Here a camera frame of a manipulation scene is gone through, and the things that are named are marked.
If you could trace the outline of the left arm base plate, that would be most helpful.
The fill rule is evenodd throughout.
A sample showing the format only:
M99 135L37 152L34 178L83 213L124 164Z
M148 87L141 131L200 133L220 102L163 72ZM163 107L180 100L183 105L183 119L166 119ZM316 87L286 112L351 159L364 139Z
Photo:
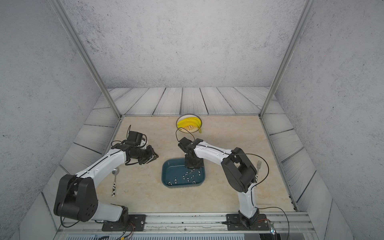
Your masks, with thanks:
M102 226L103 232L143 232L146 215L126 215L121 216L117 222L104 222Z

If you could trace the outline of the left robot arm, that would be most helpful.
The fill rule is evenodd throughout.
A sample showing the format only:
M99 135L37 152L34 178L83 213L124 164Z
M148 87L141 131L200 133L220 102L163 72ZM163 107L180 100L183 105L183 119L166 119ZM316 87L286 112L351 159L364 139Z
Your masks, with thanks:
M156 160L159 155L152 146L133 147L124 143L115 144L99 160L91 166L76 173L65 175L59 181L54 205L54 214L79 222L105 221L123 222L126 220L126 207L100 203L97 197L97 186L114 169L128 163L130 159L138 160L139 165Z

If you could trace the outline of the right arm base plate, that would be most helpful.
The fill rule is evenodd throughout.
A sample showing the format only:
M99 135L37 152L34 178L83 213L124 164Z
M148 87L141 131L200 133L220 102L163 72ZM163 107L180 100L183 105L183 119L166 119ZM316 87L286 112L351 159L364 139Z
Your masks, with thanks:
M250 219L241 213L227 214L223 224L227 225L228 231L269 231L271 229L267 216L258 213Z

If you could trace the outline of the teal plastic storage box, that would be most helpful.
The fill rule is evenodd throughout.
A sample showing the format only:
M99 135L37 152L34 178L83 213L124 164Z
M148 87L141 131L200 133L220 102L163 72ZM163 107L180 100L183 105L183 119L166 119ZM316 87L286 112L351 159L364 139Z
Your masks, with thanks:
M197 187L205 179L205 168L189 169L185 159L167 160L162 167L162 183L168 188Z

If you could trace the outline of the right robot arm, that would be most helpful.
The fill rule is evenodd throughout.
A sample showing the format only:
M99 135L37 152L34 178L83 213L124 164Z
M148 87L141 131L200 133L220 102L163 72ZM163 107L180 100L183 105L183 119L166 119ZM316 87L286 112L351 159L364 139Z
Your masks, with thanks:
M201 139L191 141L182 138L178 143L185 153L185 166L199 169L208 160L222 167L230 186L238 192L239 216L247 227L253 225L259 216L259 210L253 204L252 189L257 185L257 169L240 148L220 149Z

